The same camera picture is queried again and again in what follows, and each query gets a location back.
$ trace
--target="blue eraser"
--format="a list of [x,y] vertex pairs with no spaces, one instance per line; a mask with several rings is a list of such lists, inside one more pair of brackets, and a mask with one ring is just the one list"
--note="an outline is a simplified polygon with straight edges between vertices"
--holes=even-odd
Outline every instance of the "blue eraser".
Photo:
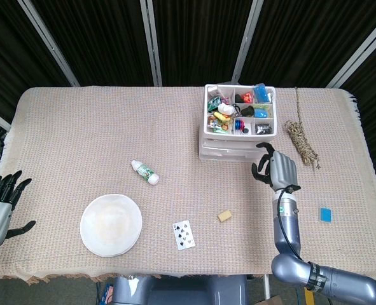
[[332,211],[330,208],[321,208],[321,221],[332,222]]

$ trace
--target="white plate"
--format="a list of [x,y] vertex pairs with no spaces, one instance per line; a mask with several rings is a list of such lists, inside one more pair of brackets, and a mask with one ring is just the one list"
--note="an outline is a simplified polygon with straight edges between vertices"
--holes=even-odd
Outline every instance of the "white plate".
[[112,257],[130,250],[143,227],[141,211],[124,195],[109,194],[94,199],[80,220],[81,240],[95,255]]

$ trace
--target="white bottle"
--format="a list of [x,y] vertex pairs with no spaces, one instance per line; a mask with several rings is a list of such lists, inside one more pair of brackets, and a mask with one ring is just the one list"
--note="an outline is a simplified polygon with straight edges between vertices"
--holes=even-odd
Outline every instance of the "white bottle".
[[137,160],[132,160],[131,165],[133,170],[143,176],[144,180],[148,181],[149,184],[154,186],[160,180],[160,177],[144,163]]

